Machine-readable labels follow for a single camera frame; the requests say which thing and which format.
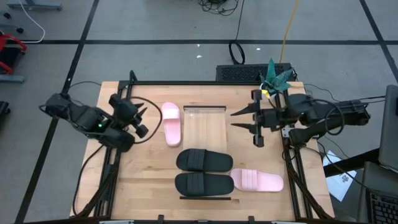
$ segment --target green paper crane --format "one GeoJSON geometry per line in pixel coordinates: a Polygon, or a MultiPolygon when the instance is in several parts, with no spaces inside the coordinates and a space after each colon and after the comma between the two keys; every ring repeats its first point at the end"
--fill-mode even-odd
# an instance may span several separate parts
{"type": "Polygon", "coordinates": [[[274,61],[271,58],[268,64],[267,77],[264,78],[262,75],[260,75],[261,83],[263,83],[262,89],[268,90],[270,95],[273,95],[278,91],[285,91],[291,87],[290,84],[286,83],[286,81],[292,74],[293,68],[276,76],[274,61]]]}

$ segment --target black keyboard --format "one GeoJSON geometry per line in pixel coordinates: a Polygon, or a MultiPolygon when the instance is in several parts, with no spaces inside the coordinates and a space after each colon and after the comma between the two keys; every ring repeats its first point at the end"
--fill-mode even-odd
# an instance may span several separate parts
{"type": "MultiPolygon", "coordinates": [[[[276,74],[292,68],[290,63],[275,64],[276,74]]],[[[260,75],[266,76],[268,64],[255,65],[218,65],[216,81],[232,81],[232,82],[257,82],[260,83],[260,75]]],[[[289,81],[295,81],[292,75],[289,81]]]]}
{"type": "Polygon", "coordinates": [[[398,196],[378,190],[366,190],[368,218],[375,224],[398,224],[398,196]]]}

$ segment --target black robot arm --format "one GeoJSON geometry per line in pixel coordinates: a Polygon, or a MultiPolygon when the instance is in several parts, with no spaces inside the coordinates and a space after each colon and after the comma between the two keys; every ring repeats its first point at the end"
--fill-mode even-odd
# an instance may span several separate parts
{"type": "Polygon", "coordinates": [[[370,118],[366,111],[368,104],[360,100],[330,103],[305,94],[294,94],[287,98],[286,106],[283,108],[261,109],[261,90],[253,90],[251,95],[254,102],[241,111],[233,113],[232,116],[253,113],[254,124],[234,123],[232,125],[248,129],[254,135],[253,143],[257,147],[264,146],[261,128],[277,131],[300,121],[308,128],[291,129],[289,139],[291,146],[302,147],[312,136],[322,136],[329,130],[345,124],[365,125],[370,118]]]}
{"type": "Polygon", "coordinates": [[[106,147],[127,152],[135,137],[124,129],[131,124],[138,137],[143,138],[148,133],[148,129],[140,125],[146,108],[139,112],[143,103],[134,105],[129,99],[122,100],[116,94],[111,96],[109,104],[114,108],[112,115],[97,107],[77,105],[68,94],[56,93],[40,109],[53,118],[67,120],[77,131],[97,139],[106,147]]]}

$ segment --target wooden tabletop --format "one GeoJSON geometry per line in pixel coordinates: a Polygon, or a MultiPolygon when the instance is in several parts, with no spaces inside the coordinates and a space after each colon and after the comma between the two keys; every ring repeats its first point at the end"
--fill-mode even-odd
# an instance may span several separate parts
{"type": "MultiPolygon", "coordinates": [[[[301,82],[290,84],[292,87],[289,88],[289,94],[305,92],[301,82]]],[[[117,92],[117,87],[118,82],[104,82],[97,107],[112,113],[108,100],[117,92]]],[[[122,154],[112,219],[156,220],[158,215],[164,215],[166,220],[247,220],[248,216],[254,216],[256,221],[294,220],[286,165],[282,160],[280,132],[272,133],[269,129],[263,129],[265,146],[258,148],[253,145],[249,131],[230,125],[252,123],[251,114],[233,117],[230,114],[252,102],[250,91],[255,88],[224,85],[134,85],[132,95],[152,100],[159,107],[168,101],[175,103],[181,111],[182,125],[183,106],[226,106],[226,146],[227,153],[234,159],[234,168],[256,169],[280,175],[284,180],[282,191],[242,192],[235,189],[229,194],[231,200],[180,200],[174,178],[181,173],[175,160],[184,150],[183,144],[179,147],[168,147],[161,125],[150,141],[133,145],[130,151],[122,154]]],[[[146,106],[148,110],[142,123],[151,133],[159,122],[159,112],[152,105],[146,103],[146,106]]],[[[262,107],[267,108],[270,105],[267,102],[262,107]]],[[[85,159],[99,146],[97,141],[89,140],[85,159]]],[[[315,140],[311,140],[307,146],[318,150],[315,140]]],[[[105,150],[102,150],[95,155],[83,172],[76,199],[77,211],[86,205],[98,188],[104,153],[105,150]]],[[[325,211],[333,216],[319,155],[308,149],[302,149],[301,155],[309,191],[325,211]]],[[[297,192],[301,216],[305,217],[302,195],[298,188],[297,192]]]]}

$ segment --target white paper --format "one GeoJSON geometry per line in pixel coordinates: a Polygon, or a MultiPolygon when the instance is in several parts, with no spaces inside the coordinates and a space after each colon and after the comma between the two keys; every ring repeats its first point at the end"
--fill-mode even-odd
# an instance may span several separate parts
{"type": "MultiPolygon", "coordinates": [[[[331,151],[328,151],[327,154],[329,159],[333,163],[341,160],[340,158],[336,157],[336,155],[331,151]]],[[[323,166],[327,166],[329,164],[330,162],[328,158],[326,158],[326,156],[323,157],[323,166]]],[[[356,171],[349,171],[348,173],[353,177],[355,177],[356,175],[356,171]]],[[[339,174],[333,177],[326,178],[326,181],[328,183],[329,193],[331,193],[335,198],[337,198],[337,200],[341,202],[343,201],[344,196],[346,195],[351,183],[353,182],[353,179],[347,174],[339,174]]]]}

